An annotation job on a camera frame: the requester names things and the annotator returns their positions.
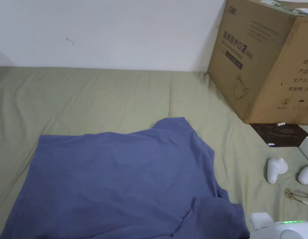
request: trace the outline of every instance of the wireless earbud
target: wireless earbud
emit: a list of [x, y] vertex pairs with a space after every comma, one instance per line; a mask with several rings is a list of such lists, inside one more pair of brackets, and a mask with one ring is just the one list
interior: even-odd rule
[[271, 158], [268, 162], [267, 181], [274, 184], [278, 174], [284, 174], [288, 170], [288, 164], [283, 158]]
[[298, 180], [303, 185], [308, 184], [308, 167], [302, 169], [301, 173], [299, 174]]

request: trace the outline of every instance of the green led light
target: green led light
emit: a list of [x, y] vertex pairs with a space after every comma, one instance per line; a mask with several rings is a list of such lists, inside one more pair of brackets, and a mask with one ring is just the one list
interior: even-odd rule
[[283, 222], [283, 223], [301, 223], [301, 222], [305, 222], [305, 221], [288, 221], [288, 222]]

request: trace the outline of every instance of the small black object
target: small black object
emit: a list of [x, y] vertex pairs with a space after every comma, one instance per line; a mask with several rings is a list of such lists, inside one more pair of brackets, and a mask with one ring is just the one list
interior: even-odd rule
[[308, 133], [297, 124], [250, 124], [270, 147], [299, 147]]

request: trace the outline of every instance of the bed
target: bed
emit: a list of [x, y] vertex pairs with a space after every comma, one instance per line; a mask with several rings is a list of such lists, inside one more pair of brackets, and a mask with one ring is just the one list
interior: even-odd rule
[[[206, 74], [0, 67], [0, 232], [41, 134], [125, 134], [182, 116], [215, 151], [217, 181], [246, 215], [268, 212], [276, 221], [308, 220], [308, 205], [284, 196], [287, 188], [308, 192], [297, 182], [308, 160], [298, 148], [268, 147]], [[308, 126], [302, 128], [308, 132]], [[289, 165], [274, 185], [265, 179], [271, 157]]]

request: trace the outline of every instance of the cardboard box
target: cardboard box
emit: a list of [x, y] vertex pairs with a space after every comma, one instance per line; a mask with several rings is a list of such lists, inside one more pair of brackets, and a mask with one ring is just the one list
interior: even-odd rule
[[245, 123], [308, 125], [308, 3], [228, 0], [208, 74]]

